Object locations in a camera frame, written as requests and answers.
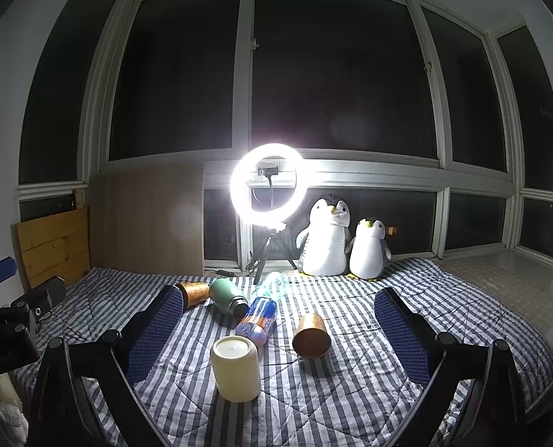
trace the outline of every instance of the green thermos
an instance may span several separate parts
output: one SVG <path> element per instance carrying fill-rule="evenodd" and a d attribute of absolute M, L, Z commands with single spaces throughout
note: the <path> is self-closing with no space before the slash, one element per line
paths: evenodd
<path fill-rule="evenodd" d="M 250 308 L 243 291 L 228 279 L 216 279 L 210 284 L 210 299 L 223 313 L 242 319 Z"/>

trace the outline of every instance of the striped fabric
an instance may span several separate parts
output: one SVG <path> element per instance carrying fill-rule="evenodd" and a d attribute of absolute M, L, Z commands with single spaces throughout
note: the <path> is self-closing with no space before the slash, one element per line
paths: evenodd
<path fill-rule="evenodd" d="M 164 284 L 200 279 L 211 280 L 93 269 L 42 325 L 39 350 L 53 336 L 64 336 L 69 343 L 95 340 L 109 328 L 121 328 Z M 436 331 L 450 331 L 465 343 L 479 345 L 505 339 L 522 379 L 525 406 L 553 379 L 553 353 L 532 326 L 429 260 L 392 263 L 379 282 L 343 276 L 290 280 L 276 327 L 259 352 L 262 392 L 249 403 L 222 400 L 209 364 L 209 348 L 233 334 L 235 321 L 210 300 L 185 313 L 148 378 L 134 387 L 174 445 L 383 445 L 422 390 L 407 379 L 375 321 L 374 296 L 386 286 Z M 250 279 L 234 281 L 250 294 Z M 290 345 L 306 312 L 320 313 L 332 336 L 331 350 L 315 360 L 299 358 Z M 38 367 L 32 364 L 12 373 L 25 397 L 31 395 Z M 125 445 L 97 382 L 86 382 L 109 439 Z M 439 445 L 456 422 L 467 388 L 467 382 L 459 385 L 433 445 Z"/>

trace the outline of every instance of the small penguin plush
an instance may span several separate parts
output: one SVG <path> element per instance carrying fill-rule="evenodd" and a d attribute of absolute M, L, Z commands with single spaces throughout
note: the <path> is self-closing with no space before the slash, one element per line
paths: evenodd
<path fill-rule="evenodd" d="M 322 195 L 310 212 L 310 225 L 296 239 L 302 248 L 298 269 L 308 275 L 338 275 L 347 268 L 349 207 L 335 195 Z"/>
<path fill-rule="evenodd" d="M 376 279 L 392 254 L 386 245 L 386 227 L 379 220 L 363 219 L 357 224 L 357 233 L 347 247 L 351 250 L 349 269 L 360 279 Z"/>

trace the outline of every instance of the wooden board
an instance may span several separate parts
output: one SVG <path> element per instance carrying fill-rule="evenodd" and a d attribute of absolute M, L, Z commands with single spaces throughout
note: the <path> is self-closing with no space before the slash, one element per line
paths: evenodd
<path fill-rule="evenodd" d="M 86 207 L 71 212 L 49 215 L 40 219 L 19 223 L 19 247 L 22 252 L 38 245 L 66 237 L 80 230 L 88 229 L 88 209 Z"/>
<path fill-rule="evenodd" d="M 203 165 L 171 163 L 94 176 L 92 263 L 140 273 L 202 275 Z"/>
<path fill-rule="evenodd" d="M 30 287 L 56 275 L 71 286 L 90 270 L 86 207 L 22 222 L 16 229 Z"/>

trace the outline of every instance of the brown cup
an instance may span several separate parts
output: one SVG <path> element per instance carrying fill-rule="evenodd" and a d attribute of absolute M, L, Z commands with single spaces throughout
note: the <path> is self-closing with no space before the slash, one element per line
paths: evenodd
<path fill-rule="evenodd" d="M 332 340 L 322 316 L 315 312 L 304 315 L 299 320 L 292 344 L 295 352 L 303 358 L 318 358 L 325 354 Z"/>
<path fill-rule="evenodd" d="M 210 297 L 209 286 L 205 282 L 183 282 L 177 284 L 183 294 L 183 310 L 203 303 Z"/>

